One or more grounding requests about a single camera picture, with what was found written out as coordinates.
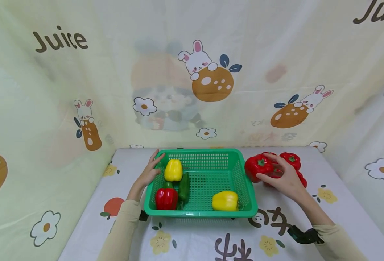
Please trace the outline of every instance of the fabric backdrop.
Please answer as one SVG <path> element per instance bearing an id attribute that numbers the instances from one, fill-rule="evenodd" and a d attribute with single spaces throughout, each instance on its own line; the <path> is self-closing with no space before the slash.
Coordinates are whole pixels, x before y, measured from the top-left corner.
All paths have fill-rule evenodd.
<path id="1" fill-rule="evenodd" d="M 116 148 L 180 146 L 316 146 L 384 233 L 384 1 L 0 0 L 0 260 L 57 260 Z"/>

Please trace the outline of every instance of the yellow bell pepper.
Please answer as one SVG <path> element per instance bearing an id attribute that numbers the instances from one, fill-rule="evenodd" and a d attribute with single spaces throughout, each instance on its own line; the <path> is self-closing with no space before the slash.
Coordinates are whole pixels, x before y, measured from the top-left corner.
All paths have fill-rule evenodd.
<path id="1" fill-rule="evenodd" d="M 212 198 L 212 208 L 218 211 L 238 211 L 238 195 L 233 191 L 217 193 Z"/>
<path id="2" fill-rule="evenodd" d="M 180 181 L 183 177 L 182 163 L 178 159 L 171 159 L 168 161 L 164 170 L 164 179 L 166 181 Z"/>

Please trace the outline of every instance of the green chili pepper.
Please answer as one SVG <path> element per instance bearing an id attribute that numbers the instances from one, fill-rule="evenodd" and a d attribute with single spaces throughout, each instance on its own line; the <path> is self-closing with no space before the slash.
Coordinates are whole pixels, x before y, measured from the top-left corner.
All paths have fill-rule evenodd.
<path id="1" fill-rule="evenodd" d="M 189 200 L 190 179 L 189 173 L 183 174 L 182 180 L 179 183 L 179 200 L 186 204 Z"/>
<path id="2" fill-rule="evenodd" d="M 174 189 L 174 187 L 173 187 L 173 183 L 170 182 L 170 181 L 166 181 L 166 182 L 164 182 L 164 184 L 163 184 L 163 188 L 164 188 L 164 189 Z"/>

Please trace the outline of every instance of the table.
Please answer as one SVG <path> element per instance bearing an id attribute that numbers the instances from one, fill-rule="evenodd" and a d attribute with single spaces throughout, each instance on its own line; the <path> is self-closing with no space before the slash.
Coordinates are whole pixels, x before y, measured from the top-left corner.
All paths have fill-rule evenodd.
<path id="1" fill-rule="evenodd" d="M 238 149 L 245 160 L 263 151 L 298 154 L 308 192 L 335 223 L 346 229 L 369 260 L 384 260 L 384 236 L 316 148 Z M 144 148 L 115 152 L 59 261 L 96 260 L 117 218 L 121 199 L 126 198 L 153 152 L 154 149 Z M 298 244 L 286 233 L 290 225 L 302 231 L 311 228 L 299 206 L 274 188 L 262 183 L 254 187 L 259 210 L 253 218 L 142 215 L 130 260 L 323 260 L 313 244 Z M 162 247 L 157 247 L 159 238 L 165 239 Z"/>

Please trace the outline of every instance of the hand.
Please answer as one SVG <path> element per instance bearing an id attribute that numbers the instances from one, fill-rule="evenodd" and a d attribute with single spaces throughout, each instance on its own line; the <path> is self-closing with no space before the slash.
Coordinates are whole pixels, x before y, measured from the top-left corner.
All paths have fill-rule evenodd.
<path id="1" fill-rule="evenodd" d="M 289 163 L 286 162 L 285 159 L 280 156 L 269 153 L 264 153 L 263 155 L 278 163 L 273 165 L 274 167 L 283 171 L 283 176 L 280 178 L 271 178 L 265 175 L 265 173 L 257 173 L 257 178 L 272 185 L 282 194 L 288 198 L 291 198 L 296 203 L 300 203 L 300 201 L 303 200 L 307 195 L 309 197 L 309 194 L 299 180 L 294 167 L 292 167 Z"/>
<path id="2" fill-rule="evenodd" d="M 164 158 L 165 153 L 161 154 L 161 156 L 159 156 L 157 159 L 154 159 L 158 152 L 159 149 L 157 149 L 153 155 L 151 155 L 147 166 L 145 166 L 145 169 L 135 181 L 136 184 L 143 187 L 148 186 L 154 180 L 154 178 L 161 173 L 160 169 L 155 169 L 154 167 L 160 162 L 161 159 Z"/>
<path id="3" fill-rule="evenodd" d="M 160 169 L 155 169 L 154 167 L 160 162 L 161 159 L 163 159 L 165 153 L 163 153 L 157 159 L 154 159 L 158 152 L 159 149 L 157 149 L 153 155 L 151 155 L 147 166 L 145 166 L 145 169 L 141 175 L 132 185 L 131 190 L 128 193 L 127 200 L 134 200 L 139 202 L 145 187 L 148 186 L 153 181 L 153 179 L 161 173 Z"/>

